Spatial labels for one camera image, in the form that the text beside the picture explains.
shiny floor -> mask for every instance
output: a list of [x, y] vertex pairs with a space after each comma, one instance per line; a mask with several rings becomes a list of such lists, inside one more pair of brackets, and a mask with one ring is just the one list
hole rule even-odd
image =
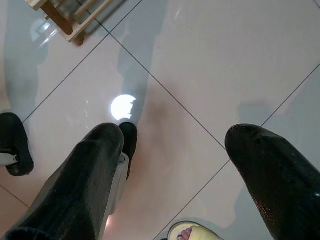
[[271, 240], [224, 137], [261, 125], [320, 169], [319, 5], [127, 0], [76, 47], [40, 11], [1, 0], [0, 111], [22, 119], [35, 168], [0, 169], [0, 237], [88, 131], [125, 118], [138, 146], [105, 240], [159, 240], [180, 220]]

foot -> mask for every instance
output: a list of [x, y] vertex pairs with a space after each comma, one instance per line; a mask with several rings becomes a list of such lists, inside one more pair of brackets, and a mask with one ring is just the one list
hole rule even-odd
[[124, 136], [124, 145], [122, 152], [129, 157], [128, 174], [126, 177], [126, 179], [128, 179], [130, 174], [132, 158], [134, 157], [134, 154], [136, 152], [138, 131], [137, 127], [131, 122], [121, 123], [119, 128], [121, 129]]
[[187, 228], [186, 230], [181, 232], [181, 235], [179, 235], [176, 240], [189, 240], [191, 232], [192, 227]]

white tile floor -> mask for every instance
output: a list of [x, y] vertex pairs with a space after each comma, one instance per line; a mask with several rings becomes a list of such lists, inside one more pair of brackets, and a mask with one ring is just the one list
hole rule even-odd
[[122, 113], [137, 152], [104, 239], [159, 240], [181, 219], [226, 240], [272, 239], [222, 146], [232, 125], [263, 125], [320, 169], [317, 2], [127, 0], [76, 47], [24, 1], [1, 0], [0, 111], [24, 121], [35, 168], [0, 169], [0, 235], [88, 131], [120, 122], [111, 104], [131, 95]]

sandal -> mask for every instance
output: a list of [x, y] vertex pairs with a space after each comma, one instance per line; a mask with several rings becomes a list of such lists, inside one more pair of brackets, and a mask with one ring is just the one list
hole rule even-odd
[[177, 240], [181, 235], [181, 232], [192, 227], [191, 235], [189, 240], [222, 240], [213, 231], [210, 231], [206, 227], [192, 222], [192, 221], [181, 221], [173, 225], [168, 233], [168, 240]]

yellow slipper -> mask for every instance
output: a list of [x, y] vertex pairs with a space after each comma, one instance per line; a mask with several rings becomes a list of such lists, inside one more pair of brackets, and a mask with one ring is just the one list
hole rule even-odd
[[181, 232], [192, 227], [189, 240], [222, 240], [213, 231], [192, 221], [182, 221], [173, 225], [168, 233], [168, 240], [177, 240]]

